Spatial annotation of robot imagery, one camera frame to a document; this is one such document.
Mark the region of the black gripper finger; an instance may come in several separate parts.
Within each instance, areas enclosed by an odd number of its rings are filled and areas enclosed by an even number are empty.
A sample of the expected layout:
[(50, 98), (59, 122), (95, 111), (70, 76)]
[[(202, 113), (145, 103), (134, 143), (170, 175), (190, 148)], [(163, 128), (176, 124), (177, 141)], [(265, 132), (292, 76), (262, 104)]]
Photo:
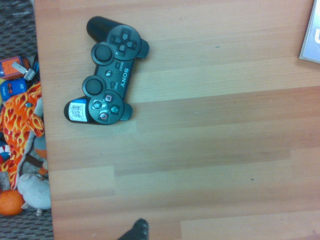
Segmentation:
[(118, 240), (149, 240), (149, 223), (143, 218), (138, 219)]

